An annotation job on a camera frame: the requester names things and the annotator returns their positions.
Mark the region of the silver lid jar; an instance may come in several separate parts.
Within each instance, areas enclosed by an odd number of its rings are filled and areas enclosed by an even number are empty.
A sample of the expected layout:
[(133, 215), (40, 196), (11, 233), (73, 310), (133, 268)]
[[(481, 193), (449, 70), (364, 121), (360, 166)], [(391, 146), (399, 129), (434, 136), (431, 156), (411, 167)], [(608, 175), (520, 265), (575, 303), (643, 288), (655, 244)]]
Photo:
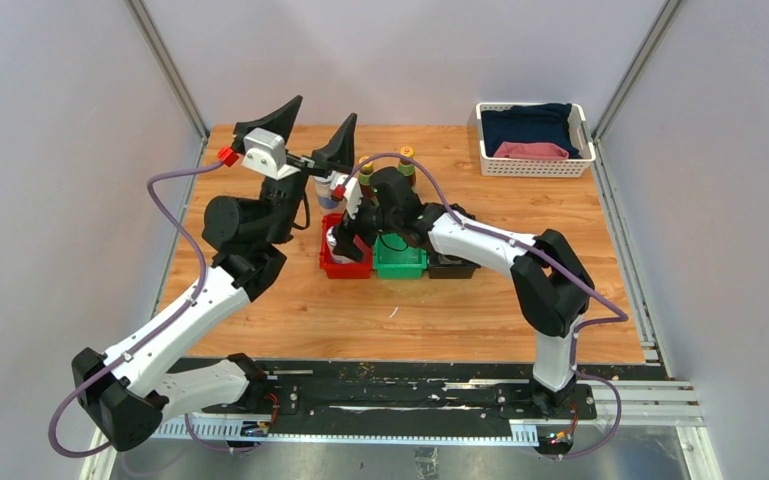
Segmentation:
[(335, 174), (332, 173), (329, 176), (314, 176), (314, 188), (317, 198), (317, 202), (320, 210), (324, 214), (334, 213), (338, 210), (340, 203), (335, 201), (331, 196), (332, 181), (335, 178)]
[(333, 225), (326, 231), (326, 245), (331, 260), (336, 264), (357, 263), (350, 253), (349, 240), (345, 233), (342, 233), (338, 225)]

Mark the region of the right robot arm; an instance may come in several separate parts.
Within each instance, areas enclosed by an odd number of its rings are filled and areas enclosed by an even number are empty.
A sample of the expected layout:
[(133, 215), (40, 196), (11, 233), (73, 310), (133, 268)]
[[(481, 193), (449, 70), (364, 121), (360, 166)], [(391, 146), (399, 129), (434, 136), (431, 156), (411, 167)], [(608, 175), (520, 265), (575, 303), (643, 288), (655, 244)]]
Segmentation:
[(394, 234), (409, 247), (508, 278), (536, 335), (530, 402), (549, 418), (567, 409), (576, 385), (573, 330), (589, 308), (594, 283), (566, 238), (551, 229), (540, 235), (506, 231), (460, 207), (424, 202), (394, 167), (375, 172), (371, 185), (376, 199), (349, 200), (333, 227), (333, 253), (359, 261), (379, 236)]

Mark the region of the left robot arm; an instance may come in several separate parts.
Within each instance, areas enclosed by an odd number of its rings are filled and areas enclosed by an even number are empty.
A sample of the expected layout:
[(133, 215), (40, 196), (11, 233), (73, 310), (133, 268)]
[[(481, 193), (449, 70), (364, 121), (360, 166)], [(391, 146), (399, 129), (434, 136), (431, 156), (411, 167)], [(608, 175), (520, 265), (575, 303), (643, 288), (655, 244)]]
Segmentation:
[(286, 146), (302, 97), (259, 119), (240, 122), (222, 148), (216, 168), (242, 166), (263, 178), (255, 198), (218, 196), (204, 212), (202, 240), (214, 257), (197, 258), (194, 283), (145, 325), (102, 352), (84, 349), (72, 360), (77, 402), (105, 436), (125, 452), (164, 423), (203, 408), (233, 404), (243, 413), (266, 400), (266, 376), (238, 353), (204, 368), (173, 373), (173, 365), (221, 321), (269, 289), (286, 258), (308, 180), (354, 166), (357, 117), (350, 114), (329, 142), (308, 155)]

